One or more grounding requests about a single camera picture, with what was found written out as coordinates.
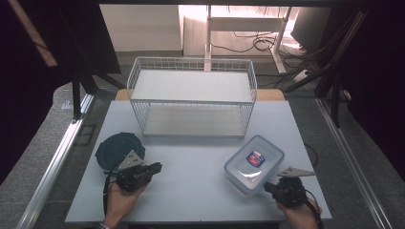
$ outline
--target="hand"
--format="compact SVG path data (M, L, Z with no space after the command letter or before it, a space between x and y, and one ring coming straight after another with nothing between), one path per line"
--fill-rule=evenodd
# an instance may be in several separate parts
M121 220L134 208L146 186L142 186L134 193L128 193L123 191L116 183L112 183L108 190L107 214L104 224L110 228L117 228Z
M319 207L316 202L308 198L309 203L312 204L312 206L315 209L319 208L319 214L322 213L322 208ZM287 221L289 225L293 229L316 229L318 228L318 225L316 224L315 217L312 213L312 211L308 208L306 204L303 204L298 207L294 208L287 208L284 206L282 203L277 202L277 206L280 210L284 212L284 214L287 217Z

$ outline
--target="white table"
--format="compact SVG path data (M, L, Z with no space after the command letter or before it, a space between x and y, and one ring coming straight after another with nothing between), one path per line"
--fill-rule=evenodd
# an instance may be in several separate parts
M253 136L261 135L286 156L279 171L288 166L313 171L307 151L286 101L258 101L245 138L144 137L129 101L113 101L84 173L67 222L104 219L102 189L105 175L94 156L98 145L111 135L134 133L146 148L145 164L161 162L140 196L135 209L124 219L140 223L281 221L271 194L264 190L244 196L227 180L224 164ZM302 177L322 207L322 219L331 214L316 177ZM269 180L278 182L274 174Z

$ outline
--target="wall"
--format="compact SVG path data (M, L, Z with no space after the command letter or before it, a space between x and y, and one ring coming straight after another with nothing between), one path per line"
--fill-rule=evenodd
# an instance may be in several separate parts
M116 52L182 50L179 6L100 5Z

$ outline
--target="clear plastic lid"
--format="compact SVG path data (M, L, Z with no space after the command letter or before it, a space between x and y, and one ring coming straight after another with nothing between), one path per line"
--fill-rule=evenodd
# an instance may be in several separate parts
M247 194L259 190L284 159L284 152L260 135L254 136L224 166L231 180Z

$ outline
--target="black cable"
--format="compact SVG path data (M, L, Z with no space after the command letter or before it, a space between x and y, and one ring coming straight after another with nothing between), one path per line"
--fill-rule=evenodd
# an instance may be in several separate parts
M259 44L259 43L265 43L265 44L267 45L267 47L265 47L264 49L259 48L259 47L257 46L257 44ZM262 52L269 51L269 50L271 50L271 48L273 48L273 46L274 46L274 42L271 41L271 40L268 40L268 39L255 38L255 39L253 40L253 47L255 47L256 50L258 50L258 51L262 51Z
M289 64L287 62L287 60L290 60L290 59L299 59L299 60L302 60L303 62L304 61L307 61L307 62L306 63L301 62L297 66L293 66L293 65L291 65L291 64ZM296 68L301 68L302 69L304 67L304 65L306 65L308 63L308 60L306 60L306 59L304 59L304 58L302 58L300 56L286 56L285 58L283 58L283 63L285 65L289 66L292 69L296 69Z
M266 84L257 85L257 87L260 89L260 88L263 88L265 86L268 86L268 85L271 85L271 84L276 84L276 83L277 83L277 81L269 82L269 83L266 83Z
M272 35L274 33L274 31L271 32L263 32L263 33L256 33L256 35L238 35L236 34L236 32L234 31L233 34L236 37L244 37L244 38L252 38L252 37L257 37L257 36L264 36L264 35Z
M316 200L316 197L313 195L313 193L312 192L310 192L309 190L305 190L307 193L309 193L311 196L312 196L312 198L313 198L313 201L315 201L315 203L316 203L316 210L318 211L318 213L320 214L321 213L321 210L319 209L319 205L318 205L318 200Z
M250 48L247 49L247 50L244 50L244 51L237 51L237 50L232 50L232 49L230 49L230 48L223 47L223 46L216 46L216 45L213 45L212 43L211 43L211 46L214 47L214 48L218 48L218 49L224 49L224 50L228 50L228 51L231 51L231 52L240 52L240 53L242 53L242 52L248 52L248 51L252 50L253 48L255 48L254 46L252 46L252 47L250 47Z
M280 76L281 78L277 81L274 82L269 82L266 84L262 84L262 85L258 85L258 87L264 87L264 86L268 86L270 84L274 84L273 89L282 89L283 85L285 82L291 80L293 77L296 76L296 74L298 74L301 71L301 69L298 70L292 70L289 73L286 74L278 74L278 75L268 75L268 76Z
M111 184L111 183L114 183L114 181L113 181L113 182L110 182L111 175L113 174L113 172L114 172L114 170L116 169L116 167L117 167L123 160L124 160L124 159L119 160L119 161L113 166L113 168L108 172L108 175L107 175L107 177L105 178L104 189L103 189L103 191L102 191L104 215L107 214L108 189L109 189L109 187L110 187L110 184Z
M261 76L261 77L263 77L263 76L269 76L269 77L277 77L277 76L280 76L280 77L282 77L283 75L282 74L256 74L256 76Z
M318 229L323 229L324 228L324 223L321 220L320 212L317 211L315 209L315 207L313 207L313 205L307 199L304 199L304 202L308 206L308 208L311 210L311 212L313 213L313 216L315 217L316 224L318 225Z
M307 65L302 66L301 68L295 68L293 70L291 70L288 74L286 74L285 77L281 78L279 80L279 82L277 82L277 84L274 85L274 89L282 89L284 84L287 81L290 81L291 79L293 79L298 73L300 73Z
M279 52L281 53L282 56L295 56L295 57L300 57L300 58L306 59L306 56L304 54L292 54L287 50L287 48L284 44L282 44L282 47L284 48L284 50L283 51L279 50Z
M356 13L360 9L355 9L351 16L348 18L348 20L345 21L345 23L341 26L339 31L334 35L334 37L328 41L328 43L320 50L313 52L313 53L308 53L306 55L306 58L311 58L311 59L321 59L322 57L325 57L327 54L330 53L330 51L333 49L336 41L338 41L344 34L346 34L346 31L349 29L350 25L352 24L352 21L354 20Z
M318 164L319 161L319 155L318 152L315 151L315 149L313 149L310 145L308 145L307 143L304 142L304 145L308 148L310 148L313 153L315 154L315 161L312 163L312 167L315 167Z

